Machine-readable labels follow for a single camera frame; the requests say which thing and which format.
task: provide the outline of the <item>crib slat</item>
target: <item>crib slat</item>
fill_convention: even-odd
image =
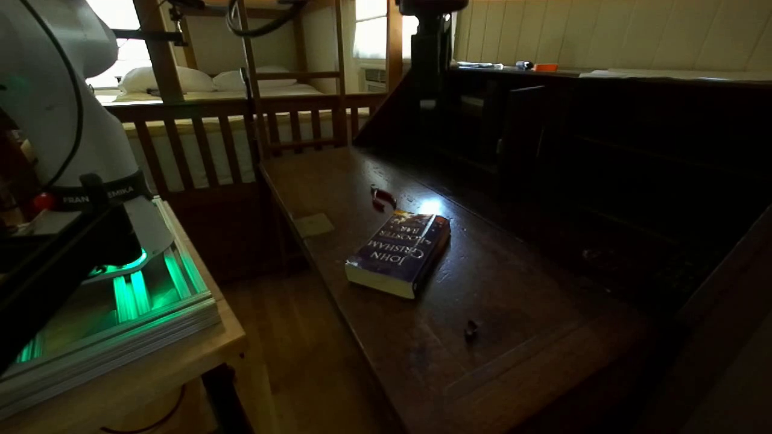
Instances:
[[[333,146],[346,146],[347,134],[346,134],[346,109],[343,104],[333,105]]]
[[[150,167],[153,184],[160,196],[166,196],[168,192],[166,175],[162,172],[160,155],[155,151],[155,144],[153,144],[153,138],[150,138],[145,120],[136,120],[136,130],[137,130],[137,139],[139,139],[145,162]]]
[[[352,126],[352,134],[359,133],[359,105],[350,109],[350,126]]]
[[[279,127],[277,127],[277,119],[276,110],[267,110],[267,149],[277,149],[279,139]]]
[[[214,172],[209,138],[208,138],[208,130],[203,127],[201,115],[192,115],[192,130],[195,130],[195,142],[197,142],[197,151],[201,151],[201,158],[203,158],[203,169],[208,173],[208,184],[209,184],[209,189],[219,185],[216,172]]]
[[[163,115],[163,126],[166,126],[168,144],[171,144],[171,151],[173,151],[173,162],[179,167],[179,175],[184,180],[184,191],[192,191],[195,185],[192,185],[188,157],[185,157],[185,149],[184,149],[184,142],[179,138],[173,119]]]
[[[314,142],[321,139],[319,110],[312,110],[312,133],[314,133]]]
[[[302,142],[296,110],[290,110],[292,142]]]
[[[219,123],[219,134],[227,155],[227,169],[232,172],[233,184],[243,184],[232,123],[227,120],[227,115],[216,115],[216,123]]]

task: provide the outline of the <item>window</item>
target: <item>window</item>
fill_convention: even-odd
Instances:
[[[358,0],[355,58],[387,58],[387,7],[391,0]],[[417,16],[402,16],[402,58],[409,58],[409,37]]]
[[[92,9],[110,29],[139,29],[139,20],[132,0],[87,0]],[[89,78],[92,87],[118,87],[118,82],[132,68],[150,66],[150,52],[139,39],[118,39],[118,61],[101,74]]]

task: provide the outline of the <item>book cover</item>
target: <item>book cover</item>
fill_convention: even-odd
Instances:
[[[420,284],[443,252],[452,236],[442,214],[394,211],[394,216],[346,261],[355,284],[416,298]]]

